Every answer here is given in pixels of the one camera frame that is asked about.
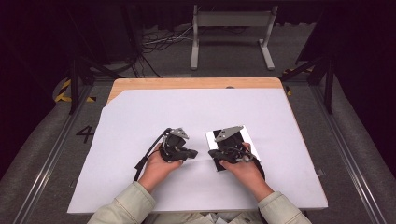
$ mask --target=hand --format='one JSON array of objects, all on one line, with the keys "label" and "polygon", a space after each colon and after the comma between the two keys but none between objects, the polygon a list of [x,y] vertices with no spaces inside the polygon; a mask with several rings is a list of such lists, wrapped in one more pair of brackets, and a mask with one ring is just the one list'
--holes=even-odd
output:
[{"label": "hand", "polygon": [[176,170],[183,163],[183,161],[164,161],[159,151],[160,145],[161,143],[154,148],[154,152],[148,158],[146,163],[145,172],[137,181],[149,193],[151,193],[158,184],[163,182],[172,171]]},{"label": "hand", "polygon": [[[243,145],[246,148],[250,148],[249,143],[243,143]],[[262,174],[253,161],[240,161],[236,164],[220,161],[220,164],[226,170],[233,173],[233,175],[254,194],[257,202],[274,192],[262,178]]]}]

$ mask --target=fingers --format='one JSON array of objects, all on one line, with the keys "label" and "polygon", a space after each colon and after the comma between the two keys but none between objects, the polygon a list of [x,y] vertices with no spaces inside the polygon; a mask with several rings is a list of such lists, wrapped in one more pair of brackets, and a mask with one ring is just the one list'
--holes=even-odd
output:
[{"label": "fingers", "polygon": [[169,167],[169,169],[170,169],[171,171],[174,171],[174,170],[176,170],[178,167],[180,167],[182,164],[183,164],[183,161],[182,161],[182,160],[180,160],[180,161],[172,161],[172,162],[170,162],[170,163],[167,163],[167,166]]},{"label": "fingers", "polygon": [[233,165],[232,164],[230,164],[229,162],[227,162],[227,161],[220,161],[220,165],[222,165],[226,170],[232,170],[233,168]]},{"label": "fingers", "polygon": [[245,147],[248,151],[250,151],[250,143],[243,142],[242,145],[244,145],[244,147]]},{"label": "fingers", "polygon": [[159,149],[160,149],[160,146],[161,146],[162,144],[163,144],[163,143],[158,143],[157,146],[155,146],[154,150],[159,150]]},{"label": "fingers", "polygon": [[163,160],[163,157],[161,156],[161,153],[159,150],[154,150],[151,155],[148,157],[148,161],[157,161],[157,160]]}]

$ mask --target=beige sleeve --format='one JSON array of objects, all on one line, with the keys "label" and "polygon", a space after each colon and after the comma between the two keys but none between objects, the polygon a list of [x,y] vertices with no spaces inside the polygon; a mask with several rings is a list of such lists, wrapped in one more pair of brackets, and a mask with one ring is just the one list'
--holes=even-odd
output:
[{"label": "beige sleeve", "polygon": [[311,223],[289,199],[280,192],[274,192],[259,202],[260,212],[268,224]]},{"label": "beige sleeve", "polygon": [[151,195],[134,182],[111,204],[99,208],[88,223],[141,223],[154,206]]}]

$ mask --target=person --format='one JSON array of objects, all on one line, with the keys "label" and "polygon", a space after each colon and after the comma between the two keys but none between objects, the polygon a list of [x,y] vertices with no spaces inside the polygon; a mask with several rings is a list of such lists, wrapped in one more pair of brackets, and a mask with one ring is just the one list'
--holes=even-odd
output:
[{"label": "person", "polygon": [[[102,206],[91,217],[89,223],[142,223],[145,224],[220,224],[220,223],[262,223],[258,212],[243,213],[181,213],[149,215],[155,206],[151,192],[183,161],[166,162],[158,151],[160,144],[148,158],[146,169],[140,179],[132,183],[111,204]],[[278,191],[273,191],[262,178],[254,162],[240,161],[220,164],[254,195],[262,216],[269,224],[311,223],[288,198]]]}]

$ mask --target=white paper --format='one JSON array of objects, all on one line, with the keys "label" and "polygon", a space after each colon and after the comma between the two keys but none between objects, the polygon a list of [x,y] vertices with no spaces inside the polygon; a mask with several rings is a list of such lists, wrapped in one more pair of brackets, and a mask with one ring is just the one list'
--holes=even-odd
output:
[{"label": "white paper", "polygon": [[228,172],[216,172],[207,153],[205,132],[235,124],[249,128],[274,190],[299,208],[328,206],[283,89],[139,90],[103,109],[67,212],[93,213],[111,203],[168,127],[182,127],[190,137],[184,147],[199,153],[156,188],[154,212],[255,209],[252,195]]}]

